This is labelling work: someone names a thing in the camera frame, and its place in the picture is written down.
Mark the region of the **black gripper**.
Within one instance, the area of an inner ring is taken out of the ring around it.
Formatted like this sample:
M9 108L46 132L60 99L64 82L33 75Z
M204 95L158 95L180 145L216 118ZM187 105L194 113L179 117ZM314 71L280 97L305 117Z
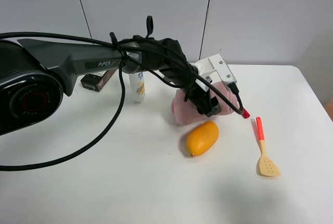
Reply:
M188 70L168 67L159 71L169 82L180 87L185 93L184 101L191 101L201 115L211 117L221 112L217 97L211 98L209 90L202 89Z

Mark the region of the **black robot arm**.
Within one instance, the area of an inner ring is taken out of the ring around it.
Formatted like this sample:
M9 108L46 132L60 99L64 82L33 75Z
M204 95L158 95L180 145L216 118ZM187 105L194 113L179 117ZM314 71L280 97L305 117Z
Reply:
M178 41L155 40L138 35L122 41L30 32L17 42L13 33L1 35L1 134L41 122L73 93L79 76L122 69L134 74L159 71L185 92L197 111L205 116L220 112L216 97L202 89L198 69L189 64Z

